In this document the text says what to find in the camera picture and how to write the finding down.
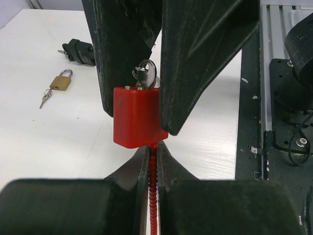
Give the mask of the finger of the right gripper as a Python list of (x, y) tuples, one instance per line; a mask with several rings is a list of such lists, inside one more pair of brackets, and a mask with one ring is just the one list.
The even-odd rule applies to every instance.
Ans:
[(152, 53), (161, 30), (160, 0), (84, 0), (104, 111), (115, 87), (135, 86), (132, 70)]
[(257, 0), (165, 0), (160, 118), (179, 133), (203, 91), (259, 26)]

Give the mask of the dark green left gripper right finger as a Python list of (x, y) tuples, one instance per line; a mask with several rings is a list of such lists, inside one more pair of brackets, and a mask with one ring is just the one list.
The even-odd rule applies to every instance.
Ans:
[(157, 150), (163, 235), (303, 235), (287, 191), (269, 181), (201, 180)]

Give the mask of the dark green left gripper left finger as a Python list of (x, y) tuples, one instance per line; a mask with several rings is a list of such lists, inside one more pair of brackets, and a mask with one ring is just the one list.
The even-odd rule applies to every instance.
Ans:
[(17, 179), (0, 193), (3, 235), (143, 235), (147, 147), (103, 179)]

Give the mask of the black padlock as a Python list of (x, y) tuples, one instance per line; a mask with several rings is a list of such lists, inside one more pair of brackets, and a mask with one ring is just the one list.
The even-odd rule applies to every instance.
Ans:
[(68, 43), (62, 44), (62, 48), (69, 61), (93, 67), (96, 65), (92, 44), (71, 39)]

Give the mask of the small brass padlock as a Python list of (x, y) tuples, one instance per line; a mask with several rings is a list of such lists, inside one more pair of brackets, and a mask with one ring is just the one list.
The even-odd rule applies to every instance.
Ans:
[(58, 76), (50, 84), (51, 90), (56, 91), (66, 91), (72, 81), (73, 71), (71, 69), (66, 69), (60, 72)]

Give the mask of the red cable padlock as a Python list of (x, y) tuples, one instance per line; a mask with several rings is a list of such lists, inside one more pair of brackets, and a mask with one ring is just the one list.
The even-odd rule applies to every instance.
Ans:
[(159, 115), (158, 88), (145, 90), (130, 86), (113, 90), (113, 141), (125, 148), (149, 147), (150, 234), (158, 234), (157, 144), (168, 138)]

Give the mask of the silver keys of handled padlock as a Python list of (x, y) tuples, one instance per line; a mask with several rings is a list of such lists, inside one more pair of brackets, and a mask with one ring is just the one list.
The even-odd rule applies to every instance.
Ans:
[(42, 101), (41, 101), (39, 109), (42, 109), (43, 105), (52, 97), (52, 95), (53, 95), (52, 89), (46, 89), (44, 91), (44, 95), (42, 97)]

